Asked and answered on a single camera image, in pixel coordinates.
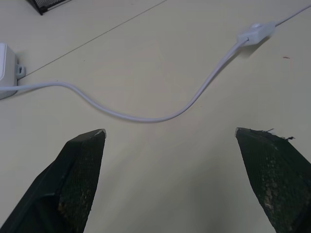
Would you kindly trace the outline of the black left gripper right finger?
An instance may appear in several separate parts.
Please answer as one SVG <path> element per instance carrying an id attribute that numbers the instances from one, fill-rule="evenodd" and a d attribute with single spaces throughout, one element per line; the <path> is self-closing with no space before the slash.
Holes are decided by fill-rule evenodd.
<path id="1" fill-rule="evenodd" d="M 311 163 L 270 131 L 235 131 L 252 190 L 276 233 L 311 233 Z"/>

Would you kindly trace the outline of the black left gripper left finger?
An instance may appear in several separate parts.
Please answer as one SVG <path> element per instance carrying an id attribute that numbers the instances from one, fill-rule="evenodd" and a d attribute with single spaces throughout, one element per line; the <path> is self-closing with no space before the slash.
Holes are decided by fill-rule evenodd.
<path id="1" fill-rule="evenodd" d="M 83 233 L 97 190 L 106 131 L 68 141 L 32 182 L 0 233 Z"/>

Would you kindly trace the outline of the white power strip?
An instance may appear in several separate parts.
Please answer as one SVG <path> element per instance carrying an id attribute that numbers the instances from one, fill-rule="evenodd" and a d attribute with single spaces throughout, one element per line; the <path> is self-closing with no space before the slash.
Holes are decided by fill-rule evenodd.
<path id="1" fill-rule="evenodd" d="M 0 87 L 15 87 L 26 75 L 25 66 L 6 43 L 0 43 Z"/>

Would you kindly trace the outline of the black mesh metal organizer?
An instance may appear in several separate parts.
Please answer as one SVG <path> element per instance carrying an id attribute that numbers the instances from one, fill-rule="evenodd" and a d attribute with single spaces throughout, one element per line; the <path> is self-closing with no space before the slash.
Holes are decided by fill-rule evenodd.
<path id="1" fill-rule="evenodd" d="M 41 16 L 72 0 L 26 0 Z"/>

